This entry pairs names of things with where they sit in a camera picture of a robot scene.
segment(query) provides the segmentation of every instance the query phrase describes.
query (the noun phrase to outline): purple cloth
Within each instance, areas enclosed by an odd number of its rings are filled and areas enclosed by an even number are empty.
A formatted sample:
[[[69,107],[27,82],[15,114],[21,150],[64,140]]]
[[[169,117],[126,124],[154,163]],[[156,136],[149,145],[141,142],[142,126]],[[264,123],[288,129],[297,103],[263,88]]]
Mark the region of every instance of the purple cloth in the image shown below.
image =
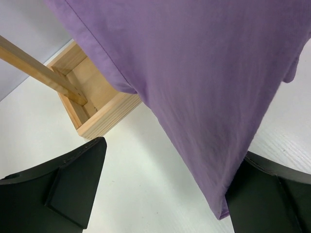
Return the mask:
[[[218,219],[311,31],[310,0],[45,0],[119,91],[157,116]]]

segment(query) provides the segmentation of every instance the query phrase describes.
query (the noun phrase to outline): gray wall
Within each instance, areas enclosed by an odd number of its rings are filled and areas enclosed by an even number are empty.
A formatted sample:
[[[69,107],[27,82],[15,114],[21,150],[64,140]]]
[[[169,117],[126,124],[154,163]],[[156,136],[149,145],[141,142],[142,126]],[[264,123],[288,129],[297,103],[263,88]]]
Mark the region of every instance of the gray wall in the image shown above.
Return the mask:
[[[40,62],[70,40],[43,0],[0,0],[0,34]],[[0,100],[27,77],[0,59]]]

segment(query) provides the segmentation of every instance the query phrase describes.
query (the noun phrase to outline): stitching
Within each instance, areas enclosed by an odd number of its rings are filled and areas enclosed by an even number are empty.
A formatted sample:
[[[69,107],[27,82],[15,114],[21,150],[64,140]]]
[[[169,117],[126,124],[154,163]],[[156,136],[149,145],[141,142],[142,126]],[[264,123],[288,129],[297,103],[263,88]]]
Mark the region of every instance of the stitching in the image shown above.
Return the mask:
[[[67,0],[64,0],[67,5],[72,9],[72,11],[75,13],[75,15],[78,17],[78,19],[81,21],[81,23],[85,26],[85,28],[89,31],[89,33],[93,36],[93,38],[96,40],[96,42],[99,44],[99,46],[105,51],[105,53],[107,54],[107,56],[109,57],[109,59],[111,60],[111,62],[114,64],[114,66],[116,67],[116,69],[118,70],[118,72],[122,75],[122,77],[124,78],[124,80],[133,88],[133,86],[128,82],[128,80],[125,78],[125,76],[122,74],[122,72],[119,70],[119,68],[117,67],[116,63],[112,60],[112,58],[110,57],[110,55],[107,53],[107,51],[104,49],[104,47],[101,45],[101,43],[99,43],[99,41],[97,40],[97,38],[94,36],[94,34],[91,32],[91,30],[87,27],[87,25],[81,20],[81,18],[78,16],[78,14],[75,12],[75,10],[72,8],[72,6],[67,2]]]

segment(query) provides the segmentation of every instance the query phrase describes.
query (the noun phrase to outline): wooden rod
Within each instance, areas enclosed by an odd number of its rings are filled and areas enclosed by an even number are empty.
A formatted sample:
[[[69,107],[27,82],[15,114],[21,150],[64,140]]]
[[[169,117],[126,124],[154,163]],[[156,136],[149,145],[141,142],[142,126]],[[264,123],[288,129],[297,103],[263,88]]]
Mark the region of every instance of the wooden rod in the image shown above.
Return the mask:
[[[0,58],[28,75],[39,80],[70,100],[84,105],[87,100],[83,93],[67,80],[63,79],[35,58],[0,36]]]

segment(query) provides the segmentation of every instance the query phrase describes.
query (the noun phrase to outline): wooden stand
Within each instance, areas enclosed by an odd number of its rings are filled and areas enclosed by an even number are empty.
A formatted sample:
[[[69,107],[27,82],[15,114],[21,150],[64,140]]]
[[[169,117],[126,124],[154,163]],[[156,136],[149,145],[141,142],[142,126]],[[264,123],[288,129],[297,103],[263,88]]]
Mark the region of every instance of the wooden stand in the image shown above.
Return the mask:
[[[87,139],[103,136],[141,103],[138,95],[115,90],[75,42],[46,67],[0,36],[0,58],[56,90]]]

